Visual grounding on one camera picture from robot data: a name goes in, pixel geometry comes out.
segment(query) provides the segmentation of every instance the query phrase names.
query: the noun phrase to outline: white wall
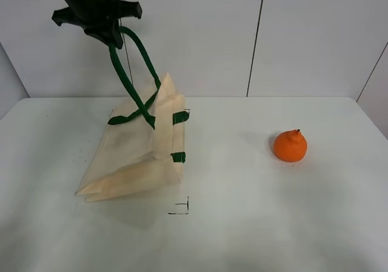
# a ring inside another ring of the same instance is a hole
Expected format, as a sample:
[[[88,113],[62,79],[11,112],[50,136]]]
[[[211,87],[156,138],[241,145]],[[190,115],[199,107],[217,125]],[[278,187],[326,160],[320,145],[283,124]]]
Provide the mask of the white wall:
[[[0,44],[0,119],[15,103],[26,97],[28,94]]]
[[[124,19],[144,41],[156,71],[171,72],[187,95],[246,92],[261,0],[140,1],[141,20]],[[0,0],[0,39],[31,97],[124,96],[107,46],[51,20],[63,0]],[[145,65],[132,43],[136,79]],[[126,59],[125,51],[120,55]]]
[[[373,71],[358,104],[388,138],[388,51],[385,50]]]
[[[264,0],[250,96],[356,99],[388,39],[388,0]]]

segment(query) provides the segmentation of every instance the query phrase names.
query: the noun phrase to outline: orange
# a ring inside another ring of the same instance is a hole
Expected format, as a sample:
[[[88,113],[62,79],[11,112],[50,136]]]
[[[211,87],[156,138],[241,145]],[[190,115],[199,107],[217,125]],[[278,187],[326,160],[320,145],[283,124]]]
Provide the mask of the orange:
[[[296,162],[303,159],[307,151],[307,141],[301,130],[285,131],[273,143],[273,153],[286,162]]]

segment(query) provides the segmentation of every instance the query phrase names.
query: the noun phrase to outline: green strap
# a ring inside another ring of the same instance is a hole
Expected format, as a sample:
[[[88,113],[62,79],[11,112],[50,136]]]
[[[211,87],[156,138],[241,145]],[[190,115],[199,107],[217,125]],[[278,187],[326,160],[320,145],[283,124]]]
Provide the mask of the green strap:
[[[189,119],[189,113],[187,111],[180,111],[179,113],[174,113],[172,115],[172,124],[178,124],[180,122],[185,122]]]
[[[159,90],[161,82],[159,80],[158,75],[156,74],[155,69],[153,68],[153,65],[151,63],[151,60],[147,54],[146,49],[144,48],[142,42],[140,41],[139,37],[131,31],[129,28],[126,27],[119,27],[120,32],[128,35],[136,44],[138,47],[141,56],[144,59],[144,62],[148,68],[148,70],[151,72],[151,75],[153,76],[155,80],[155,85],[156,88]],[[138,93],[136,92],[135,88],[133,87],[132,83],[129,81],[127,74],[125,73],[120,60],[118,58],[117,52],[116,52],[116,47],[113,44],[109,45],[109,53],[110,53],[110,59],[112,60],[113,66],[117,72],[117,75],[120,78],[121,83],[131,96],[131,98],[134,100],[136,105],[138,106],[138,110],[134,111],[132,114],[130,114],[128,117],[125,116],[115,116],[111,118],[108,121],[109,125],[118,125],[118,124],[123,124],[125,122],[130,122],[137,118],[139,115],[143,115],[145,120],[151,125],[153,129],[155,129],[155,117],[151,116],[148,113],[148,109],[151,107],[153,102],[155,101],[156,95],[158,94],[158,91],[156,91],[153,96],[145,103],[143,104],[141,98],[139,97]]]
[[[172,153],[172,161],[173,162],[186,162],[186,153],[185,152],[177,152],[177,153]]]

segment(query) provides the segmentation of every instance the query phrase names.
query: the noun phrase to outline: table surface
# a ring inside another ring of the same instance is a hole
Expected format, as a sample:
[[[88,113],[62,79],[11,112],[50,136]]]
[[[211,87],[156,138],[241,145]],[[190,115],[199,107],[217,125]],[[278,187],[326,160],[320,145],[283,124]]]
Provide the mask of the table surface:
[[[1,271],[388,271],[388,141],[353,100],[187,98],[183,182],[85,203],[122,101],[25,99],[1,119]],[[287,164],[270,146],[295,128],[309,149]]]

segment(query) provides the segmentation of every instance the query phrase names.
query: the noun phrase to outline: beige cloth bag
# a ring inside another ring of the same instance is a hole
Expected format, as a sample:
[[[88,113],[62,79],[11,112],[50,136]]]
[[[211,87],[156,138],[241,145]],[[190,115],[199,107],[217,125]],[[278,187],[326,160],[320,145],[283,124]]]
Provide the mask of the beige cloth bag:
[[[151,87],[140,95],[142,101],[155,90]],[[165,74],[150,109],[155,114],[155,130],[142,116],[108,125],[76,194],[86,195],[88,202],[101,201],[179,183],[185,156],[184,123],[175,123],[173,118],[177,113],[187,118],[184,107],[183,95]],[[133,101],[126,101],[113,110],[112,117],[136,109]]]

